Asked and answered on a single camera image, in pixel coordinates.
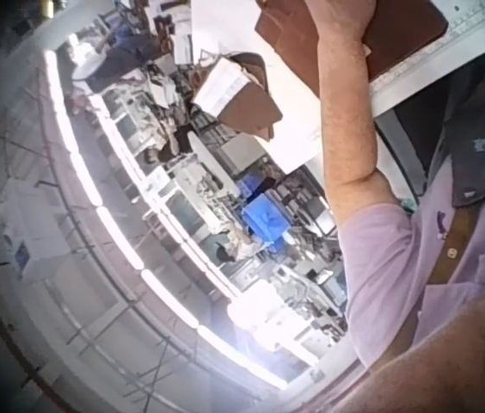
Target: shirt sleeve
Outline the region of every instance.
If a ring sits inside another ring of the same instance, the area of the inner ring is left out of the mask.
[[[349,332],[367,367],[387,349],[410,311],[414,233],[408,215],[393,204],[369,206],[339,228]]]

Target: desk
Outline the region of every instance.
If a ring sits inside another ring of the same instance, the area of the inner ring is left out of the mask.
[[[427,85],[485,53],[485,0],[433,0],[449,21],[447,34],[411,56],[372,85],[374,116],[383,114]],[[251,51],[266,61],[269,89],[284,119],[275,124],[275,138],[261,142],[277,165],[290,173],[306,164],[322,178],[320,103],[286,67],[273,49],[254,31],[260,10],[255,0],[193,0],[193,58],[208,52]],[[380,147],[388,179],[405,194],[401,171]]]

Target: forearm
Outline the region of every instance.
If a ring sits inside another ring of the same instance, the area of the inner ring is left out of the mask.
[[[336,188],[376,170],[368,70],[360,41],[322,38],[318,55],[325,178]]]

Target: brown strap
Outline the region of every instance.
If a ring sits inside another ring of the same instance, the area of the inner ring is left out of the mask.
[[[479,217],[479,211],[480,207],[478,204],[457,208],[455,210],[451,229],[447,232],[443,248],[428,278],[428,285],[441,285],[449,282],[472,238]],[[394,338],[393,342],[391,342],[380,358],[372,364],[370,367],[371,372],[377,372],[390,361],[393,361],[399,355],[410,349],[418,326],[421,301],[419,299],[416,305],[414,305],[414,308],[408,314],[402,327],[397,332],[396,338]]]

